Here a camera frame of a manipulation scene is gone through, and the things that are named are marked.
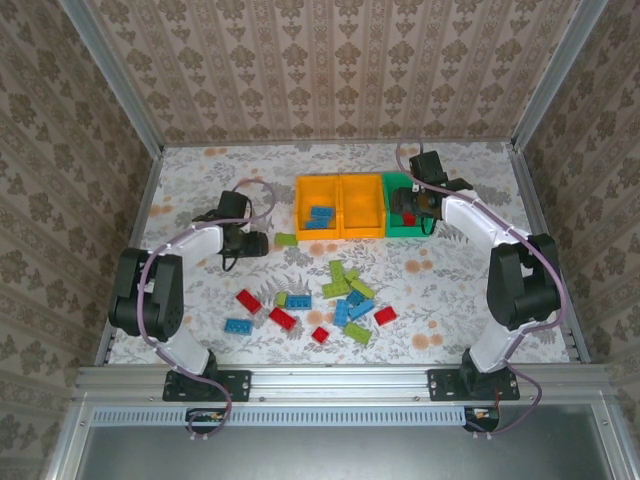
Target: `floral tablecloth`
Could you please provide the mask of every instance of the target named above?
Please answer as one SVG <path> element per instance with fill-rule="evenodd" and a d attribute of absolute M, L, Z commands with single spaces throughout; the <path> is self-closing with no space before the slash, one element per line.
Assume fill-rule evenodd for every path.
<path fill-rule="evenodd" d="M 376 239 L 300 242 L 296 248 L 273 245 L 276 232 L 293 232 L 295 179 L 298 175 L 395 170 L 395 144 L 280 145 L 168 148 L 146 225 L 143 246 L 154 248 L 182 231 L 195 216 L 214 208 L 220 193 L 240 180 L 259 177 L 277 195 L 273 213 L 257 225 L 267 232 L 266 257 L 241 259 L 229 273 L 211 255 L 185 275 L 185 318 L 194 335 L 210 346 L 223 364 L 415 364 L 457 363 L 490 320 L 485 295 L 488 258 L 455 228 L 439 222 L 427 239 Z M 502 143 L 434 143 L 450 178 L 462 177 L 492 208 L 514 225 L 528 222 Z M 408 154 L 417 152 L 408 145 Z M 242 189 L 256 212 L 266 208 L 262 186 Z M 398 319 L 378 327 L 371 312 L 358 320 L 373 335 L 365 347 L 331 322 L 334 300 L 324 300 L 330 282 L 329 260 L 356 267 L 376 291 L 374 310 L 393 306 Z M 243 288 L 263 307 L 250 315 L 235 299 Z M 268 318 L 277 292 L 313 295 L 311 311 L 290 312 L 298 322 L 290 332 Z M 224 333 L 227 318 L 249 318 L 251 336 Z M 311 338 L 318 327 L 328 340 Z M 544 363 L 569 360 L 559 330 L 527 338 L 513 358 Z M 156 362 L 140 338 L 118 332 L 110 363 Z"/>

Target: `orange bin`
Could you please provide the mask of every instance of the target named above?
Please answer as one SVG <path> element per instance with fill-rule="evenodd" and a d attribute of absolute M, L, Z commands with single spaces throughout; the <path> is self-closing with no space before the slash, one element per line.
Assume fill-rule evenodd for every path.
<path fill-rule="evenodd" d="M 304 225 L 311 220 L 311 207 L 332 207 L 334 218 L 328 229 L 307 230 Z M 296 179 L 296 239 L 334 240 L 341 237 L 342 208 L 340 205 L 340 177 L 338 175 L 309 175 Z"/>
<path fill-rule="evenodd" d="M 306 230 L 311 207 L 332 207 L 328 229 Z M 382 238 L 386 208 L 380 174 L 309 175 L 296 179 L 295 226 L 298 240 Z"/>

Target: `red lego brick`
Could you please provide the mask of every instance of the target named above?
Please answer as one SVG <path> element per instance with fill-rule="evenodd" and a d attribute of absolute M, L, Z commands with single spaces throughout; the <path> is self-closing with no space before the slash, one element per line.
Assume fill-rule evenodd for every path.
<path fill-rule="evenodd" d="M 324 343 L 324 341 L 329 336 L 329 332 L 327 332 L 324 328 L 318 327 L 316 331 L 311 334 L 313 339 L 318 343 Z"/>
<path fill-rule="evenodd" d="M 410 213 L 403 213 L 402 214 L 402 224 L 405 227 L 415 227 L 415 225 L 416 225 L 416 217 L 414 217 Z"/>
<path fill-rule="evenodd" d="M 269 318 L 284 328 L 287 332 L 291 331 L 291 329 L 296 324 L 296 319 L 287 315 L 278 307 L 274 308 L 273 311 L 269 314 Z"/>
<path fill-rule="evenodd" d="M 383 308 L 379 312 L 376 312 L 373 316 L 376 318 L 376 322 L 378 322 L 378 325 L 380 326 L 386 325 L 387 323 L 398 318 L 396 312 L 394 312 L 393 308 L 391 307 Z"/>
<path fill-rule="evenodd" d="M 244 306 L 244 308 L 249 310 L 253 315 L 255 315 L 256 312 L 262 308 L 260 302 L 246 290 L 241 291 L 238 295 L 236 295 L 236 298 Z"/>

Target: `patterned wallpaper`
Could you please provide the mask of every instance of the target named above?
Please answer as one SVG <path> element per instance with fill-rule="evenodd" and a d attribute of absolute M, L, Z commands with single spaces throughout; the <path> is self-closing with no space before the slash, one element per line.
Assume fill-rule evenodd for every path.
<path fill-rule="evenodd" d="M 525 155 L 590 352 L 640 439 L 640 2 L 609 1 Z"/>
<path fill-rule="evenodd" d="M 164 142 L 509 137 L 579 0 L 89 0 Z"/>
<path fill-rule="evenodd" d="M 149 166 L 58 3 L 1 1 L 0 478 L 55 446 Z"/>

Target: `green lego brick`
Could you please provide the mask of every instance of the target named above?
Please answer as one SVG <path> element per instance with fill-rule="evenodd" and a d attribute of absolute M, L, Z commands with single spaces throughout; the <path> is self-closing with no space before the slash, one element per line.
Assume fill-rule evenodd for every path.
<path fill-rule="evenodd" d="M 331 260 L 329 262 L 329 271 L 331 272 L 331 280 L 333 283 L 344 280 L 344 270 L 340 260 Z"/>
<path fill-rule="evenodd" d="M 360 276 L 360 272 L 358 272 L 355 268 L 352 268 L 344 275 L 344 279 L 347 282 L 351 283 L 354 280 L 357 280 L 359 276 Z"/>
<path fill-rule="evenodd" d="M 351 337 L 356 342 L 363 345 L 367 345 L 367 343 L 369 343 L 369 339 L 371 338 L 371 332 L 369 330 L 362 328 L 361 326 L 356 325 L 353 322 L 347 323 L 343 331 L 347 337 Z"/>
<path fill-rule="evenodd" d="M 339 297 L 340 295 L 347 295 L 349 293 L 349 284 L 341 280 L 339 282 L 327 283 L 322 286 L 322 293 L 324 298 Z"/>
<path fill-rule="evenodd" d="M 284 292 L 276 293 L 276 307 L 284 308 L 287 304 L 287 294 Z"/>
<path fill-rule="evenodd" d="M 297 247 L 298 240 L 293 233 L 276 233 L 274 243 L 279 247 Z"/>
<path fill-rule="evenodd" d="M 376 292 L 371 290 L 369 287 L 367 287 L 364 283 L 362 283 L 358 279 L 351 282 L 351 288 L 353 288 L 354 290 L 358 290 L 361 294 L 363 294 L 367 298 L 373 298 L 373 296 L 376 294 Z"/>

